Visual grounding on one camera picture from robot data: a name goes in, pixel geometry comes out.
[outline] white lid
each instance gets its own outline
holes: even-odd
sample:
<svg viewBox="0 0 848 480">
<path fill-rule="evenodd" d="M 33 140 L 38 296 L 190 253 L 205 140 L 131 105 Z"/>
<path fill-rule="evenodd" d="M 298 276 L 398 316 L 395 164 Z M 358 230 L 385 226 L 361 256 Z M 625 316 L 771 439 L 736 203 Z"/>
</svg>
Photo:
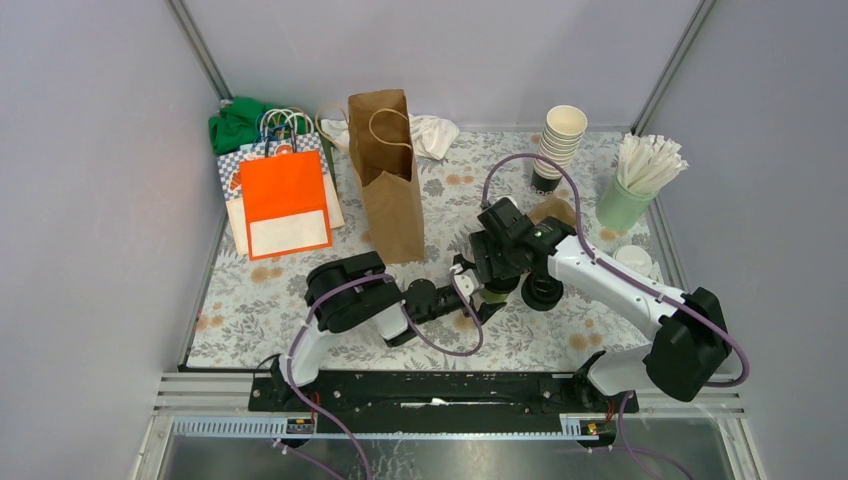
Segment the white lid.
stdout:
<svg viewBox="0 0 848 480">
<path fill-rule="evenodd" d="M 635 245 L 625 245 L 613 254 L 613 258 L 631 268 L 638 274 L 647 276 L 651 273 L 654 261 L 643 248 Z"/>
</svg>

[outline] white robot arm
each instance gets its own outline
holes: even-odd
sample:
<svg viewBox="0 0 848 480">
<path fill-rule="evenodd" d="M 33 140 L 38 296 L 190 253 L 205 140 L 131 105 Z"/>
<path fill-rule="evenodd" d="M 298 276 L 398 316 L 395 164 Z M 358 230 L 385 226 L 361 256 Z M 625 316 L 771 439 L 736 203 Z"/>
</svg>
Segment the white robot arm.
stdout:
<svg viewBox="0 0 848 480">
<path fill-rule="evenodd" d="M 660 285 L 588 245 L 590 256 L 572 227 L 552 217 L 533 224 L 506 198 L 488 207 L 478 219 L 485 230 L 469 236 L 474 262 L 457 256 L 451 268 L 457 274 L 457 290 L 450 285 L 436 288 L 422 279 L 400 292 L 393 282 L 381 281 L 339 293 L 325 302 L 316 314 L 318 321 L 310 325 L 293 358 L 294 383 L 300 386 L 316 378 L 321 359 L 335 343 L 337 333 L 371 320 L 386 344 L 397 346 L 415 338 L 403 309 L 409 321 L 421 324 L 463 309 L 463 299 L 471 300 L 484 289 L 506 293 L 528 272 L 521 292 L 531 308 L 553 308 L 562 297 L 565 282 L 606 304 L 645 335 L 645 345 L 598 352 L 578 370 L 577 374 L 601 395 L 610 397 L 656 386 L 673 398 L 691 401 L 730 354 L 730 347 L 708 328 L 674 306 L 646 295 L 600 262 L 616 267 L 631 281 L 651 285 L 659 296 L 687 305 L 726 331 L 718 299 L 705 289 L 686 294 Z M 312 305 L 331 289 L 384 269 L 374 252 L 323 265 L 307 278 L 307 303 Z M 479 308 L 475 313 L 481 322 L 504 305 L 476 304 Z"/>
</svg>

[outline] glass panel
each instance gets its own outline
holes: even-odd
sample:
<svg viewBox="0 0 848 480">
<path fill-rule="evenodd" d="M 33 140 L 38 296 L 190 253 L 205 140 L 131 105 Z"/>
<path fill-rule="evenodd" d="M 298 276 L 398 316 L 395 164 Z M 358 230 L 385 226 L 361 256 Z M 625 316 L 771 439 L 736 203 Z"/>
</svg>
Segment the glass panel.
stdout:
<svg viewBox="0 0 848 480">
<path fill-rule="evenodd" d="M 720 433 L 707 419 L 627 420 L 634 446 L 680 461 L 697 479 L 733 478 Z M 576 442 L 528 440 L 363 441 L 377 479 L 642 479 L 627 452 L 586 453 Z M 301 451 L 320 459 L 344 478 L 364 479 L 349 441 L 312 440 Z M 674 466 L 646 459 L 666 480 L 684 478 Z M 269 440 L 175 436 L 165 479 L 325 480 L 325 472 L 293 455 L 283 456 Z"/>
</svg>

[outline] stack of paper cups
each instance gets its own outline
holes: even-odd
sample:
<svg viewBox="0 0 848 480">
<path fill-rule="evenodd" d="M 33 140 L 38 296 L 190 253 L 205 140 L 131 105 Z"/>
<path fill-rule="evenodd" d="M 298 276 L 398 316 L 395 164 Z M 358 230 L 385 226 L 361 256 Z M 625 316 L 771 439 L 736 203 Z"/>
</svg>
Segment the stack of paper cups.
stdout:
<svg viewBox="0 0 848 480">
<path fill-rule="evenodd" d="M 553 160 L 562 168 L 571 164 L 580 146 L 583 133 L 589 125 L 586 114 L 571 105 L 559 105 L 545 117 L 545 130 L 539 140 L 539 155 Z M 536 160 L 531 185 L 539 193 L 548 194 L 556 189 L 562 175 L 547 163 Z"/>
</svg>

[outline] black cup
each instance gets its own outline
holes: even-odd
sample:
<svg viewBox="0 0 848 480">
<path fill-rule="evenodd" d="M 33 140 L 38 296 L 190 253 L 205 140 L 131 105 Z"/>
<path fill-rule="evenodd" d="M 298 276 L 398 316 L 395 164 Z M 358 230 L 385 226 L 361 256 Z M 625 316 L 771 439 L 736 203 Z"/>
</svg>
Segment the black cup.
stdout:
<svg viewBox="0 0 848 480">
<path fill-rule="evenodd" d="M 556 187 L 559 186 L 560 180 L 562 180 L 562 177 L 555 178 L 553 180 L 545 178 L 539 175 L 536 169 L 533 169 L 533 177 L 530 179 L 530 188 L 539 195 L 550 195 L 554 193 Z"/>
</svg>

